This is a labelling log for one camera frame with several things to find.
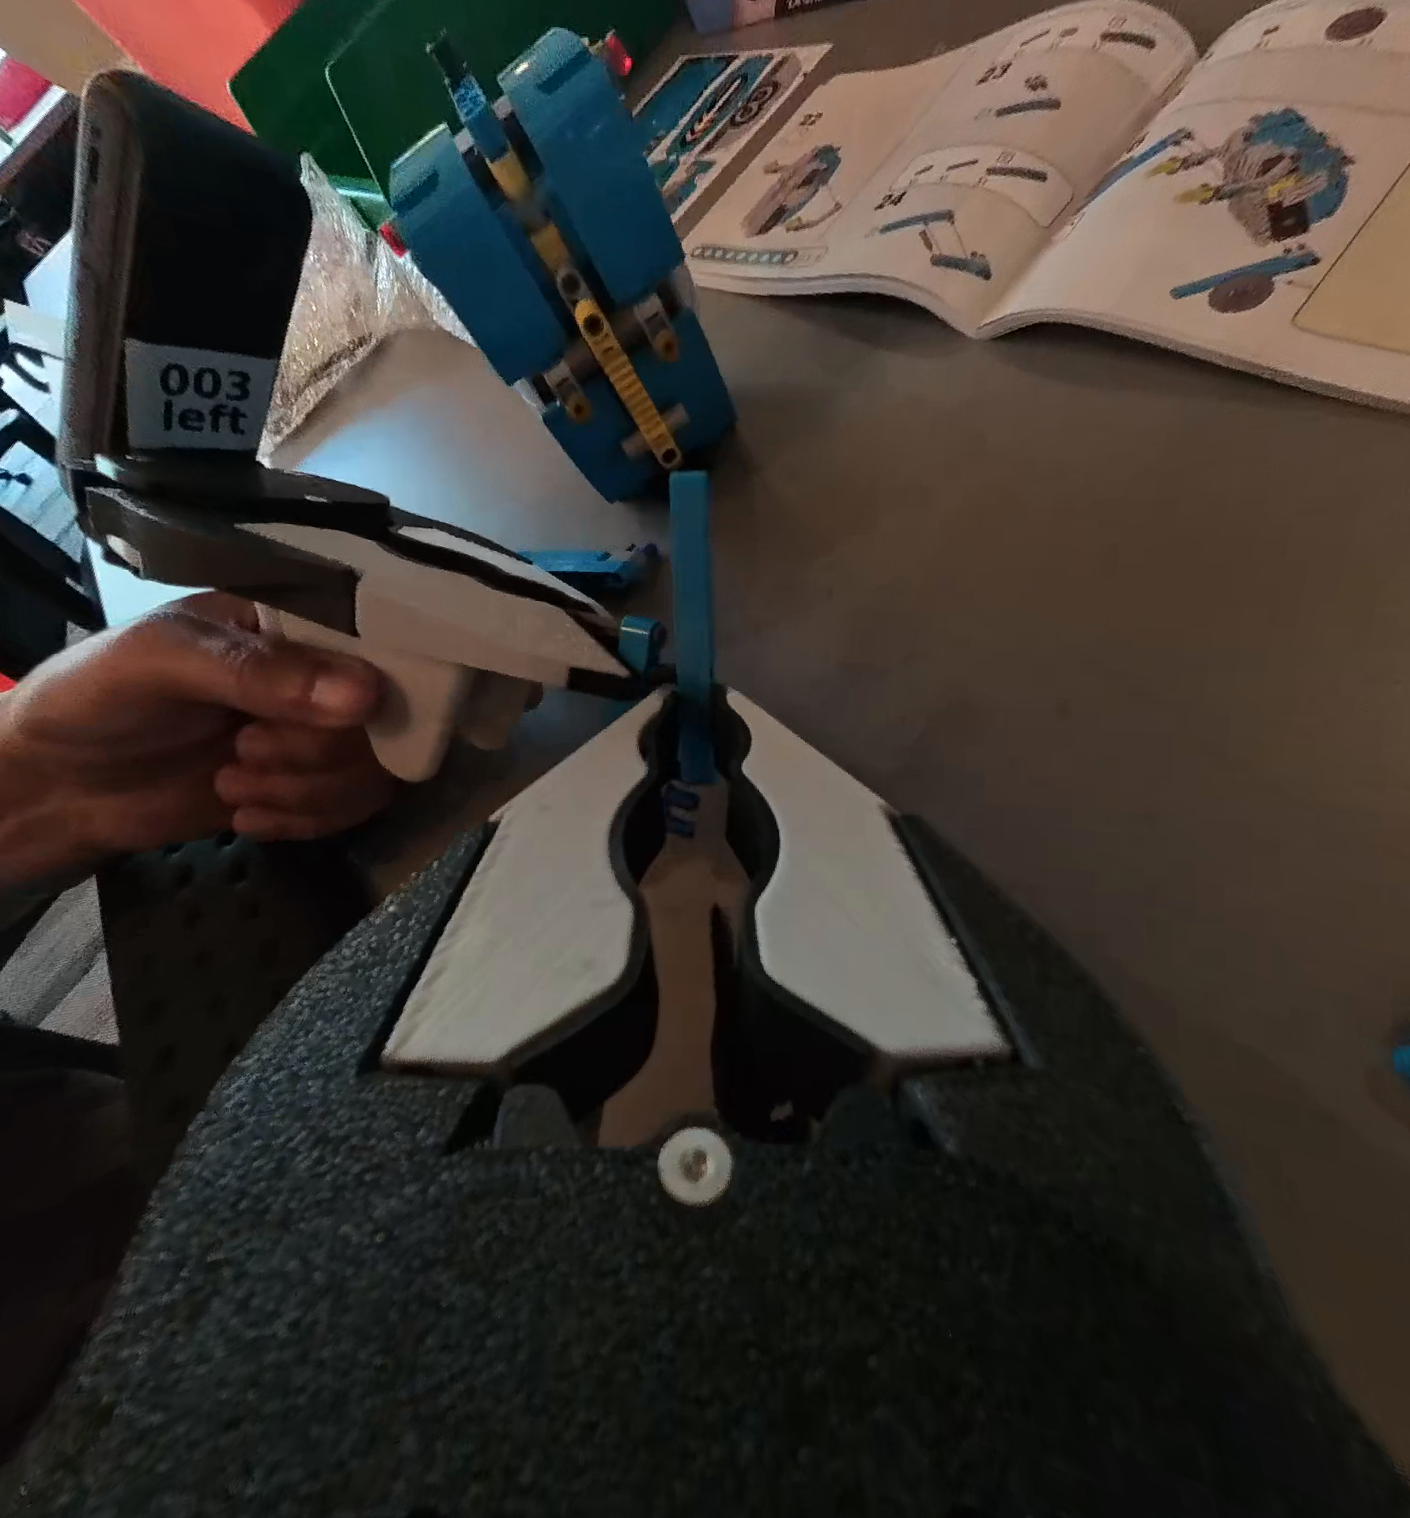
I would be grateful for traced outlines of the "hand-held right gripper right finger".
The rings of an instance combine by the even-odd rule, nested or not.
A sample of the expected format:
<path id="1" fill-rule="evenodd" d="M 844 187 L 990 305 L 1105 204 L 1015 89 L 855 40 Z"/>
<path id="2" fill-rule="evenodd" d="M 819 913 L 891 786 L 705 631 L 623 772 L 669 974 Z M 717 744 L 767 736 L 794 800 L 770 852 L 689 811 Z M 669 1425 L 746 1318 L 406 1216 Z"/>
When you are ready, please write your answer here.
<path id="1" fill-rule="evenodd" d="M 897 811 L 737 691 L 721 691 L 717 736 L 727 842 L 749 883 L 746 970 L 770 1006 L 890 1075 L 1008 1061 L 1002 1006 Z"/>

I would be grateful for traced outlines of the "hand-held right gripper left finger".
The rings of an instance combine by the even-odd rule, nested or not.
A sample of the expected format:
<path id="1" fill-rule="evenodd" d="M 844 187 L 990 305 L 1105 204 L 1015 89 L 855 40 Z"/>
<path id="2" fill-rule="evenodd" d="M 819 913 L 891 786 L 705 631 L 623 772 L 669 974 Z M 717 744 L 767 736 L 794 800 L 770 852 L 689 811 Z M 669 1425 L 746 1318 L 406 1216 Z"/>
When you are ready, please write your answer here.
<path id="1" fill-rule="evenodd" d="M 647 695 L 492 812 L 384 1039 L 389 1072 L 510 1075 L 623 988 L 641 906 L 619 836 L 656 778 L 644 736 L 665 706 Z"/>

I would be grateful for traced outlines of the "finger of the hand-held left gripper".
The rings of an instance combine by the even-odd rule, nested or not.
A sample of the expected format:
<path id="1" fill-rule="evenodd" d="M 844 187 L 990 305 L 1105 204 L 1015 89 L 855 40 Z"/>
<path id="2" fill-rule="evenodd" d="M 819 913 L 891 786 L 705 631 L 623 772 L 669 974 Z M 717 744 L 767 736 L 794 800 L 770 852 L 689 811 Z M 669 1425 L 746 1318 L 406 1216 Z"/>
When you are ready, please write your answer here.
<path id="1" fill-rule="evenodd" d="M 389 527 L 389 553 L 414 565 L 414 590 L 403 590 L 406 605 L 442 624 L 492 619 L 498 605 L 544 605 L 591 632 L 619 632 L 619 619 L 593 599 L 492 541 L 462 537 L 445 527 Z"/>
<path id="2" fill-rule="evenodd" d="M 348 631 L 279 607 L 279 637 L 389 668 L 389 656 L 571 686 L 631 680 L 619 624 L 517 553 L 436 527 L 246 527 L 279 559 L 354 572 Z"/>

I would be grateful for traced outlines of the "long blue perforated beam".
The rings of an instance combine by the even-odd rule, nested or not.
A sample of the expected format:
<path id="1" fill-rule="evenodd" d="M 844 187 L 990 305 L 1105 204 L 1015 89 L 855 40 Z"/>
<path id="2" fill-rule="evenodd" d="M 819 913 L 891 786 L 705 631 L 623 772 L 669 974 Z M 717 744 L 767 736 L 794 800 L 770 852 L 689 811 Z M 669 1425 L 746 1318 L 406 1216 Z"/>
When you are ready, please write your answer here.
<path id="1" fill-rule="evenodd" d="M 673 527 L 673 666 L 677 781 L 665 786 L 665 826 L 695 837 L 701 790 L 717 786 L 717 561 L 714 485 L 705 473 L 669 482 Z"/>

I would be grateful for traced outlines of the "grey desk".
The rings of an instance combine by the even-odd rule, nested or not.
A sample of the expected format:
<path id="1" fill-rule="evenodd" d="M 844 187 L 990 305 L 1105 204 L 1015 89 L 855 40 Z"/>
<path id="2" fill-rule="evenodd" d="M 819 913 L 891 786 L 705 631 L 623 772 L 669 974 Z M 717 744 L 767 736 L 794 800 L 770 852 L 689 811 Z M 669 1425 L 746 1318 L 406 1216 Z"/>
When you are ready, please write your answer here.
<path id="1" fill-rule="evenodd" d="M 721 672 L 1029 912 L 1410 1476 L 1410 418 L 705 293 Z"/>

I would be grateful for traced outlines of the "person's left hand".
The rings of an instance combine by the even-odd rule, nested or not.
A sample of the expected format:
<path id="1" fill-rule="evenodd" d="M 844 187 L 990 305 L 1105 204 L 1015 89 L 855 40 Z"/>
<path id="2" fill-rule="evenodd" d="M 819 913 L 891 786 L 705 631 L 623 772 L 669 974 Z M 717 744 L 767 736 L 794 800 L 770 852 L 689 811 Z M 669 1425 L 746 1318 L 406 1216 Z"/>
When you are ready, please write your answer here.
<path id="1" fill-rule="evenodd" d="M 81 641 L 0 695 L 0 890 L 81 883 L 221 830 L 309 842 L 396 790 L 368 721 L 380 675 L 183 599 Z"/>

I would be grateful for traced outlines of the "short blue beam with pins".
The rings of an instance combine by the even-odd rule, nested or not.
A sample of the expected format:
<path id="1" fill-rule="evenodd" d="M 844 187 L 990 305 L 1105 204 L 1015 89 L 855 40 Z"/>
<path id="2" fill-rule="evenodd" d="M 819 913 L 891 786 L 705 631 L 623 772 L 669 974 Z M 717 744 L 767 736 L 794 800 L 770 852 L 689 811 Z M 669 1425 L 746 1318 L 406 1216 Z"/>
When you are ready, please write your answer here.
<path id="1" fill-rule="evenodd" d="M 523 549 L 523 559 L 585 599 L 631 594 L 647 582 L 662 561 L 659 542 L 631 542 L 619 553 L 596 547 L 547 547 Z"/>

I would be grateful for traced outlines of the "crinkled clear plastic bag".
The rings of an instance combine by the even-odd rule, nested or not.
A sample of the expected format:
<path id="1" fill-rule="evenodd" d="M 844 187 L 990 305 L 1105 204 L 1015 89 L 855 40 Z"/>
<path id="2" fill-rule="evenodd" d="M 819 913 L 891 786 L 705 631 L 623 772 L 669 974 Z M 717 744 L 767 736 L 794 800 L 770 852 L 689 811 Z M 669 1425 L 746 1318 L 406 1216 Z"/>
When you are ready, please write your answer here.
<path id="1" fill-rule="evenodd" d="M 368 230 L 309 156 L 298 156 L 298 180 L 309 193 L 315 235 L 279 359 L 259 443 L 263 465 L 392 334 L 445 331 L 473 342 L 464 322 L 425 281 L 414 259 L 396 254 L 380 235 Z"/>

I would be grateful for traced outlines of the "green plastic bin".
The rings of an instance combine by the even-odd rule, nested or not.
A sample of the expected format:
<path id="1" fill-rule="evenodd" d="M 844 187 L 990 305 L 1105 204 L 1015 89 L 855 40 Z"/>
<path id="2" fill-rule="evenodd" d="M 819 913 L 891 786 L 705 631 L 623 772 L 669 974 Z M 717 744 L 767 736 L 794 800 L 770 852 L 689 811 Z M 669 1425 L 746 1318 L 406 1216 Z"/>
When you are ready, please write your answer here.
<path id="1" fill-rule="evenodd" d="M 583 40 L 619 31 L 644 61 L 679 11 L 677 0 L 309 0 L 239 69 L 232 93 L 259 142 L 309 156 L 377 235 L 392 220 L 392 161 L 436 125 L 462 130 L 430 54 L 436 37 L 449 37 L 486 96 L 500 101 L 500 69 L 547 30 Z"/>

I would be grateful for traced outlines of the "blue brick-built toy model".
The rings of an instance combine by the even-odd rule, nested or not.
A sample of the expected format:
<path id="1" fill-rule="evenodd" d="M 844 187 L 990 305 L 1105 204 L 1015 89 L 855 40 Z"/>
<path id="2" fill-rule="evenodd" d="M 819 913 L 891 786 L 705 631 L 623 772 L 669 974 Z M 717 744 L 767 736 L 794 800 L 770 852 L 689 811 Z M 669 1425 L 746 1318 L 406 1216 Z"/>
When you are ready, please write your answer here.
<path id="1" fill-rule="evenodd" d="M 737 408 L 608 61 L 547 30 L 490 96 L 430 45 L 449 123 L 392 161 L 392 220 L 486 362 L 608 500 L 705 469 Z"/>

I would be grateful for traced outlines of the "black perforated chair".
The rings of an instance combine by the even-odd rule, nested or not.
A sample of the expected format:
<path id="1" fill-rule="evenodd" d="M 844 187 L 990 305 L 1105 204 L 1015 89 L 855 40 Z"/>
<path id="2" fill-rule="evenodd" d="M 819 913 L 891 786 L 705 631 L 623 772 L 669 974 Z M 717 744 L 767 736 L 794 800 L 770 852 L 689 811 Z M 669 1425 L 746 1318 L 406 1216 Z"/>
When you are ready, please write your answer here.
<path id="1" fill-rule="evenodd" d="M 348 850 L 217 836 L 98 870 L 133 1167 L 159 1184 L 221 1075 L 370 906 Z"/>

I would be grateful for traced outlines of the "printed sticker sheet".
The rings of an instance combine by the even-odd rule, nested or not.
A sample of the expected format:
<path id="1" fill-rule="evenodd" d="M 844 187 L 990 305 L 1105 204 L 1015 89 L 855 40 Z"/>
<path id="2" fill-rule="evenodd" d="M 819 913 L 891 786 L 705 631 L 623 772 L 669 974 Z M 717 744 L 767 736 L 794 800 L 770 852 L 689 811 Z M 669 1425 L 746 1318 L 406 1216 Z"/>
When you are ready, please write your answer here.
<path id="1" fill-rule="evenodd" d="M 673 224 L 714 187 L 826 58 L 830 45 L 679 58 L 635 108 Z"/>

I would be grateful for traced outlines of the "instruction booklet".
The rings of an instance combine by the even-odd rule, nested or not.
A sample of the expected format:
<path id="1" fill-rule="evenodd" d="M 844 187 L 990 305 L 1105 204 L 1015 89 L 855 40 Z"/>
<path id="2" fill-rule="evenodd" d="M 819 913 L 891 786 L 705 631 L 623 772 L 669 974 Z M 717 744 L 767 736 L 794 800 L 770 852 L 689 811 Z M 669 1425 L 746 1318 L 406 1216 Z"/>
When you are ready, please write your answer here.
<path id="1" fill-rule="evenodd" d="M 697 287 L 1071 324 L 1410 415 L 1410 0 L 1265 3 L 1209 52 L 1065 3 L 834 73 L 685 252 Z"/>

